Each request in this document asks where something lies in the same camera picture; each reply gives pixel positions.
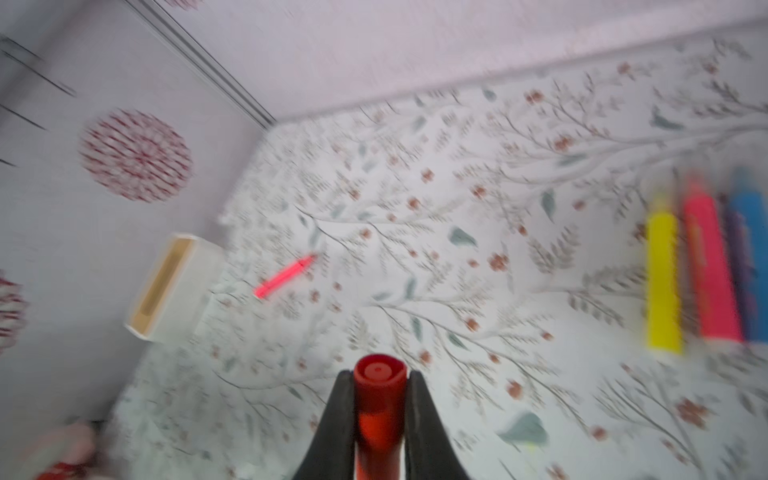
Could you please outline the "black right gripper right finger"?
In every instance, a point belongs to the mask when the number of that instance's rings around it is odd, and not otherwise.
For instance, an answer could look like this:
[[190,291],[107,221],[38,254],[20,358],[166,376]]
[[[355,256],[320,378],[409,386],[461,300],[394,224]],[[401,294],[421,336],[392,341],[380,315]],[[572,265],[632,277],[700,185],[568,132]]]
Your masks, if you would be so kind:
[[469,480],[419,371],[410,372],[404,413],[405,478]]

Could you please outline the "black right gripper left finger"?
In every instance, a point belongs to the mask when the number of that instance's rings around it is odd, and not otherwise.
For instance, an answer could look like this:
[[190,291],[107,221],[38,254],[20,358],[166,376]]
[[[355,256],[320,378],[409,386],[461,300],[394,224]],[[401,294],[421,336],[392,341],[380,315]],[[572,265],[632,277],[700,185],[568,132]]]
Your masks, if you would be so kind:
[[293,480],[352,480],[355,476],[357,415],[355,382],[341,371],[309,448]]

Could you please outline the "red pen cap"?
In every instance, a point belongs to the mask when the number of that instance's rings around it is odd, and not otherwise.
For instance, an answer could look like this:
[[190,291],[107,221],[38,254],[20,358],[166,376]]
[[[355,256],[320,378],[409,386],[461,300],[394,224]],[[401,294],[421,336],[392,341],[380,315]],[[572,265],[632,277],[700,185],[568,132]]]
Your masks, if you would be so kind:
[[400,475],[407,366],[385,354],[361,358],[353,370],[357,417],[356,477]]

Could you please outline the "pink highlighter pen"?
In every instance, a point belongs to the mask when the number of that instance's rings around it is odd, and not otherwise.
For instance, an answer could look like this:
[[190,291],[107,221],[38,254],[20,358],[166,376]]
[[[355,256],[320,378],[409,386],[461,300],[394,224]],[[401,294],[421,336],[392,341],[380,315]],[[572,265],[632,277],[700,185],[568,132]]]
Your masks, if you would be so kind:
[[286,266],[273,277],[262,282],[258,287],[256,287],[253,290],[254,296],[260,300],[267,299],[270,295],[284,287],[290,281],[304,274],[313,265],[316,258],[317,256],[315,254],[307,255],[299,260],[296,260],[291,265]]

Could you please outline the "yellow highlighter pen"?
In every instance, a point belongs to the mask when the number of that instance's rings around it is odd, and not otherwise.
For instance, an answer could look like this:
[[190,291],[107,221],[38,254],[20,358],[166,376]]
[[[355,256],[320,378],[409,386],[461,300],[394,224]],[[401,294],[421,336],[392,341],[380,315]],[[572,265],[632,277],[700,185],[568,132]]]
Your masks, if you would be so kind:
[[646,220],[646,345],[681,355],[681,299],[678,292],[678,219],[672,198],[656,193]]

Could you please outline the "red-pink highlighter pen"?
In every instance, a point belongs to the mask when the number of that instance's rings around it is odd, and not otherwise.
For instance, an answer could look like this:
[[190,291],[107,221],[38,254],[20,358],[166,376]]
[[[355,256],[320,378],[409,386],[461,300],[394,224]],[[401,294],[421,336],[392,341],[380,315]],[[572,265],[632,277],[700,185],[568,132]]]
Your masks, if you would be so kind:
[[683,221],[700,334],[708,340],[741,342],[744,336],[718,210],[699,173],[684,179]]

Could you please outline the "blue marker pen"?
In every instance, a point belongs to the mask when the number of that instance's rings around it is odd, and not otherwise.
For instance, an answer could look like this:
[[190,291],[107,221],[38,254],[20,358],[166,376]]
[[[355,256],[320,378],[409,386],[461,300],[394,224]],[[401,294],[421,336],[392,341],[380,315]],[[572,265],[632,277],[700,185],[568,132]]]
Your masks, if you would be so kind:
[[767,213],[756,176],[743,166],[731,175],[726,231],[744,336],[767,341]]

